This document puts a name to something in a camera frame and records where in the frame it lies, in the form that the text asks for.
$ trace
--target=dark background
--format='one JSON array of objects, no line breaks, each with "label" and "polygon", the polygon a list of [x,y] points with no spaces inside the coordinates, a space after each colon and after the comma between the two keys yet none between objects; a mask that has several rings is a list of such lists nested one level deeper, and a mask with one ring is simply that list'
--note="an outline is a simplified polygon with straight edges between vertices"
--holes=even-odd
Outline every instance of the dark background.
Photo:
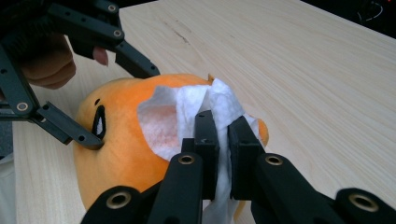
[{"label": "dark background", "polygon": [[396,0],[302,1],[381,34],[396,38]]}]

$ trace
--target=table surface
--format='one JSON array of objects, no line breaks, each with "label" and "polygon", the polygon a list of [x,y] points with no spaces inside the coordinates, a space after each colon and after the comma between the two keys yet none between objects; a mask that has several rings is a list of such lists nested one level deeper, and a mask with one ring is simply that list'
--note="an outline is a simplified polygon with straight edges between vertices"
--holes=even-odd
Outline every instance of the table surface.
[{"label": "table surface", "polygon": [[[162,74],[212,74],[269,129],[266,148],[334,197],[356,187],[396,207],[396,40],[297,0],[160,0],[120,12],[126,40]],[[71,117],[92,90],[129,75],[75,56],[57,91]],[[19,223],[79,223],[72,146],[14,123]],[[248,209],[237,223],[253,223]]]}]

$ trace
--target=orange fabric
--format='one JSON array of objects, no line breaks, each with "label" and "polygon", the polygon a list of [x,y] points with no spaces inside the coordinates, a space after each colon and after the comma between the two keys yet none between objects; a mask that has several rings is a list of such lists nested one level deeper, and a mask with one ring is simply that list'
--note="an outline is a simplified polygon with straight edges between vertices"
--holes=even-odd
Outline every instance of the orange fabric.
[{"label": "orange fabric", "polygon": [[[77,122],[92,128],[98,106],[105,107],[106,134],[99,150],[74,144],[78,187],[86,209],[105,190],[123,185],[144,191],[163,179],[168,161],[155,155],[140,129],[137,107],[157,86],[210,85],[210,80],[188,74],[160,75],[148,79],[122,78],[93,91],[80,105]],[[263,142],[268,133],[262,122]]]}]

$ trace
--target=metal rivet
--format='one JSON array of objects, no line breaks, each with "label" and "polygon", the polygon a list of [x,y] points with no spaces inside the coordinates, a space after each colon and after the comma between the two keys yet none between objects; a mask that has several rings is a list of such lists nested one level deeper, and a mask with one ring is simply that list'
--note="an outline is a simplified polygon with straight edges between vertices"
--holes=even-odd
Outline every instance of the metal rivet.
[{"label": "metal rivet", "polygon": [[271,165],[281,165],[283,164],[282,159],[276,156],[267,156],[265,157],[265,161],[268,162]]},{"label": "metal rivet", "polygon": [[113,12],[113,11],[115,11],[116,9],[117,9],[117,7],[114,6],[114,5],[108,6],[108,10],[109,10],[110,12]]},{"label": "metal rivet", "polygon": [[17,104],[17,109],[18,109],[19,111],[25,111],[25,110],[27,110],[28,108],[29,108],[29,105],[26,104],[25,102],[22,102],[22,103]]},{"label": "metal rivet", "polygon": [[106,205],[111,209],[119,209],[131,201],[131,194],[127,191],[121,191],[108,197]]},{"label": "metal rivet", "polygon": [[378,204],[374,200],[362,194],[353,193],[349,195],[348,199],[353,205],[367,212],[376,212],[379,209]]},{"label": "metal rivet", "polygon": [[114,31],[114,36],[119,37],[122,35],[122,31],[121,30],[115,30]]},{"label": "metal rivet", "polygon": [[190,165],[195,161],[195,158],[192,156],[181,156],[178,158],[178,162],[184,165]]}]

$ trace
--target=white cloth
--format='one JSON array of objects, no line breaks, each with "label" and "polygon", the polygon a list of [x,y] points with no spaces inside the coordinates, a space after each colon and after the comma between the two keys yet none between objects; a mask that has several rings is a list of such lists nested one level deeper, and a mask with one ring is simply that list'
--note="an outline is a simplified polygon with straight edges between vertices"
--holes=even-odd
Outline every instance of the white cloth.
[{"label": "white cloth", "polygon": [[0,160],[0,223],[16,223],[13,154]]},{"label": "white cloth", "polygon": [[195,116],[212,110],[219,138],[219,175],[215,200],[205,207],[203,223],[233,223],[237,201],[230,200],[231,161],[227,126],[245,116],[258,136],[258,122],[245,114],[233,91],[219,79],[211,86],[181,88],[159,86],[153,96],[139,105],[139,124],[150,148],[166,160],[180,152],[183,138],[193,138]]}]

